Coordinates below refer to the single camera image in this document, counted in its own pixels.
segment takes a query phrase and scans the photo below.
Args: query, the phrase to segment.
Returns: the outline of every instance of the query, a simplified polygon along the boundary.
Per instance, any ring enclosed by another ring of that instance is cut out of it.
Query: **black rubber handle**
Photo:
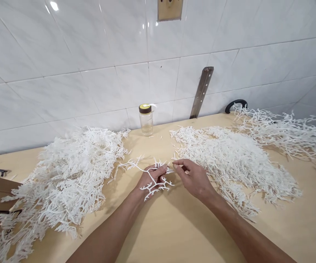
[[[234,100],[233,102],[231,102],[229,105],[226,106],[225,113],[230,114],[231,107],[235,105],[236,103],[241,103],[242,108],[248,107],[248,103],[245,100],[242,100],[242,99]]]

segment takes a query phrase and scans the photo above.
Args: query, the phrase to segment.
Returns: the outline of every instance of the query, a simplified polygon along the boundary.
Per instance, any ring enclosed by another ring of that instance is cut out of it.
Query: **table surface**
[[[219,125],[232,126],[232,114],[215,114],[154,127],[153,138],[140,130],[131,131],[124,146],[132,149],[125,161],[145,155],[139,166],[152,164],[153,157],[170,161],[174,153],[170,130],[181,126],[196,129]],[[42,148],[0,155],[0,168],[11,170],[7,179],[21,182],[33,171]],[[316,262],[316,166],[310,161],[291,160],[268,150],[271,161],[282,164],[297,180],[303,196],[283,207],[265,204],[261,194],[253,203],[261,209],[253,224],[259,231],[298,262]],[[42,241],[34,243],[34,252],[23,262],[63,263],[121,204],[139,180],[142,172],[133,168],[119,172],[117,179],[103,187],[106,201],[101,209],[86,215],[82,238],[72,240],[65,233],[49,229]],[[183,187],[179,177],[167,176],[175,186],[160,192],[147,202],[128,234],[117,262],[244,262],[238,247],[214,215]]]

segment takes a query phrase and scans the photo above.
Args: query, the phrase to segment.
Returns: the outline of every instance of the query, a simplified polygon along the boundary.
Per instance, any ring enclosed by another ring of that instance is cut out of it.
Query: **white artificial coral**
[[[143,170],[141,169],[140,167],[138,167],[138,163],[140,160],[142,160],[144,158],[144,156],[139,156],[137,158],[137,161],[134,161],[133,159],[130,159],[127,163],[124,163],[124,164],[119,164],[117,166],[117,169],[116,169],[116,172],[115,172],[115,175],[114,175],[114,178],[115,176],[117,175],[117,172],[118,172],[118,169],[119,168],[123,168],[125,170],[129,170],[133,167],[137,167],[139,170],[141,170],[142,172],[147,172],[148,175],[150,176],[151,178],[151,182],[149,184],[147,184],[146,186],[143,186],[141,187],[140,189],[141,190],[146,190],[148,189],[149,190],[149,193],[146,195],[146,197],[144,198],[144,200],[146,201],[150,196],[154,195],[155,192],[158,192],[159,190],[164,190],[164,189],[167,189],[169,191],[169,187],[167,187],[167,184],[170,185],[170,186],[174,186],[173,183],[171,181],[167,181],[165,176],[161,176],[161,182],[156,182],[154,180],[154,178],[151,176],[151,173],[150,173],[150,170],[156,170],[158,169],[160,166],[164,165],[166,162],[161,162],[160,160],[157,161],[155,158],[154,158],[154,167],[153,168],[150,168],[148,170]],[[169,164],[168,164],[168,167],[166,169],[166,174],[170,174],[172,172],[174,172],[170,167],[169,167]]]
[[[309,157],[316,161],[316,116],[295,119],[294,113],[282,115],[267,110],[236,108],[236,128],[246,132],[261,146],[273,145],[292,157]]]
[[[41,161],[12,197],[21,214],[1,214],[0,262],[20,262],[28,257],[36,239],[48,228],[78,237],[77,226],[85,214],[98,210],[105,196],[104,180],[114,162],[128,154],[122,138],[130,130],[84,128],[66,139],[56,138],[40,153]],[[14,254],[7,258],[10,247]]]
[[[176,151],[180,158],[204,167],[220,194],[244,218],[252,221],[259,209],[241,184],[255,193],[264,193],[265,200],[272,204],[301,196],[294,178],[282,166],[272,165],[268,154],[248,135],[218,126],[182,127],[170,133],[181,144]]]

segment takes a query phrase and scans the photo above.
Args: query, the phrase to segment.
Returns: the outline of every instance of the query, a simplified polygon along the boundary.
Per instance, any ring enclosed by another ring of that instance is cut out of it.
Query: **hand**
[[[173,164],[175,171],[180,176],[181,181],[184,184],[184,187],[191,195],[202,202],[208,198],[218,195],[202,166],[199,166],[189,159],[177,160],[174,161]]]
[[[151,176],[153,177],[156,183],[161,183],[160,177],[163,174],[165,174],[167,167],[168,165],[164,164],[160,166],[158,169],[156,169],[155,165],[151,165],[151,166],[146,167],[144,170],[150,172]],[[149,194],[150,191],[148,189],[141,190],[140,188],[147,186],[149,183],[153,184],[150,175],[147,172],[143,172],[139,182],[137,183],[135,187],[135,190],[140,191],[140,193],[143,193],[146,196]]]

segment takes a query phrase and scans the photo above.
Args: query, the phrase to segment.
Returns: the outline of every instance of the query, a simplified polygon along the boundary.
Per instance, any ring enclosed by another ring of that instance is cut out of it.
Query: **wall plate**
[[[158,0],[158,21],[181,20],[183,0]]]

